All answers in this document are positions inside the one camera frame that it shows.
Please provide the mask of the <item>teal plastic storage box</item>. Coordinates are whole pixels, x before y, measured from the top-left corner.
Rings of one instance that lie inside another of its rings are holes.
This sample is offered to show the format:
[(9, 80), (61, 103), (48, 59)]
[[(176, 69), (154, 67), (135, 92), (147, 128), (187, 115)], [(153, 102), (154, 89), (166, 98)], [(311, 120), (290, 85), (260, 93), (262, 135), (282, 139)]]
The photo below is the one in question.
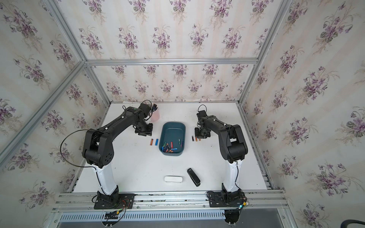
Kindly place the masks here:
[(186, 126), (182, 122), (167, 122), (162, 127), (158, 148), (163, 155), (180, 156), (184, 151)]

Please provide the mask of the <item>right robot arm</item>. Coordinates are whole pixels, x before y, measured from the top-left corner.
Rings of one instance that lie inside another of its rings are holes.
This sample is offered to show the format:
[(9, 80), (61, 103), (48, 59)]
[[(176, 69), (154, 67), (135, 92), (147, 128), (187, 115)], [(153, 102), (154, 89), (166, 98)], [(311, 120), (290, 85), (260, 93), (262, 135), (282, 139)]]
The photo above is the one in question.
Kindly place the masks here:
[(227, 193), (238, 192), (240, 167), (249, 151), (242, 128), (238, 124), (225, 123), (216, 116), (209, 116), (204, 110), (198, 111), (197, 118), (197, 127), (194, 129), (196, 138), (207, 139), (211, 137), (211, 132), (218, 136), (220, 153), (228, 168), (222, 190)]

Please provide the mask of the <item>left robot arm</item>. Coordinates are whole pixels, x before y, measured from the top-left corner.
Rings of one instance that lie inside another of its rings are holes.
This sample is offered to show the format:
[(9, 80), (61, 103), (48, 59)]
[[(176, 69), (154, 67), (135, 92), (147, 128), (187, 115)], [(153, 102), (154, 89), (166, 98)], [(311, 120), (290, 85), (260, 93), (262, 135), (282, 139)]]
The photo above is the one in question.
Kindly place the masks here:
[(147, 123), (147, 120), (153, 114), (152, 106), (151, 102), (142, 102), (139, 107), (126, 107), (122, 114), (110, 123), (86, 131), (82, 156), (95, 170), (100, 195), (109, 197), (119, 193), (111, 165), (115, 155), (114, 141), (131, 126), (135, 134), (151, 136), (153, 124)]

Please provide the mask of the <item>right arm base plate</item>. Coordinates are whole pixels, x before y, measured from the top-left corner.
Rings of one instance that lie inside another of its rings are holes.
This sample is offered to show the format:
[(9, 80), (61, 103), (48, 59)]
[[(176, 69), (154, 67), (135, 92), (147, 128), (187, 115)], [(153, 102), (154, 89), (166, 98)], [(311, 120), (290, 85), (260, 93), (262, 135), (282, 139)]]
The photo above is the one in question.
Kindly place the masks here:
[(227, 192), (224, 190), (220, 192), (208, 191), (206, 196), (211, 208), (234, 207), (241, 209), (247, 205), (247, 197), (241, 190), (235, 192)]

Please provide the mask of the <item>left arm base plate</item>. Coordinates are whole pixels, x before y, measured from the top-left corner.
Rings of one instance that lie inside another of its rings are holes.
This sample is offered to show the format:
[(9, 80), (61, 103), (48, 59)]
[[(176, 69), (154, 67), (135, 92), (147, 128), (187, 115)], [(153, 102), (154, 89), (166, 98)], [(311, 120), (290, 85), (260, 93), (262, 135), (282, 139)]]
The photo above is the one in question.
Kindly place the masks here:
[(95, 210), (121, 209), (126, 207), (132, 209), (135, 194), (119, 194), (118, 196), (106, 196), (100, 193), (92, 198)]

